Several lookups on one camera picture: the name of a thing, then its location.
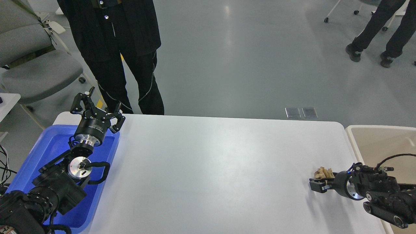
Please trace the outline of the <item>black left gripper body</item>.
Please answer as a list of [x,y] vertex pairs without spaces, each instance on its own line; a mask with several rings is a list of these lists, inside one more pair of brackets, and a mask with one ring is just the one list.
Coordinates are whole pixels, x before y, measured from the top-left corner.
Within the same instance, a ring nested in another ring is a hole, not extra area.
[[74,138],[79,142],[86,141],[94,147],[102,145],[107,129],[111,126],[110,120],[103,120],[105,114],[100,112],[94,116],[92,111],[84,111],[81,116]]

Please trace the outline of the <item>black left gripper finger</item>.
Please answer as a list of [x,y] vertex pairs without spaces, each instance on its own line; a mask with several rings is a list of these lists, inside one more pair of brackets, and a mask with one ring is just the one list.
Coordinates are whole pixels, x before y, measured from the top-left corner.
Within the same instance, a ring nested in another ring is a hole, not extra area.
[[70,108],[71,114],[98,115],[98,109],[92,101],[92,92],[78,93]]
[[[116,124],[111,124],[110,121],[114,118],[116,119]],[[121,111],[116,111],[114,113],[106,113],[105,114],[105,127],[107,129],[110,129],[112,133],[119,132],[125,120],[126,120],[126,117],[123,116]]]

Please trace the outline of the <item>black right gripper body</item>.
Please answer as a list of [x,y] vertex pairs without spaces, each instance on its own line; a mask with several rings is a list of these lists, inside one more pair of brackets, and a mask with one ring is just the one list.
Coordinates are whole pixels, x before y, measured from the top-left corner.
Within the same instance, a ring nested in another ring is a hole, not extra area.
[[339,195],[352,200],[365,199],[365,196],[358,193],[355,184],[352,182],[354,176],[358,176],[358,173],[359,171],[341,171],[334,173],[334,181],[331,188]]

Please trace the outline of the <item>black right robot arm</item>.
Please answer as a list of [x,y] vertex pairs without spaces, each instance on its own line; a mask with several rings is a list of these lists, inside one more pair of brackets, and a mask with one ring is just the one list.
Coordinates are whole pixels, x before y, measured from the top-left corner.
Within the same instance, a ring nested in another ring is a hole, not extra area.
[[332,189],[355,201],[367,199],[363,203],[367,213],[398,228],[407,228],[415,224],[415,184],[398,183],[395,177],[387,174],[394,168],[382,167],[382,163],[396,157],[399,154],[389,156],[375,167],[353,163],[348,170],[341,172],[320,167],[314,178],[309,179],[310,188],[318,193]]

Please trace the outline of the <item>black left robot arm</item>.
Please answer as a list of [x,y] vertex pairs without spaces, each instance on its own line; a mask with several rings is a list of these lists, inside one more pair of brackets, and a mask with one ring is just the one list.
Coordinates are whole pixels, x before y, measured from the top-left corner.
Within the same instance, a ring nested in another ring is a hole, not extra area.
[[70,112],[82,118],[69,137],[70,148],[39,169],[28,193],[13,190],[1,196],[2,234],[54,234],[56,230],[71,234],[69,226],[54,224],[55,216],[76,207],[87,196],[86,185],[99,185],[107,179],[110,163],[91,162],[89,156],[102,145],[107,130],[119,132],[126,118],[120,102],[112,113],[97,108],[92,92],[74,98]]

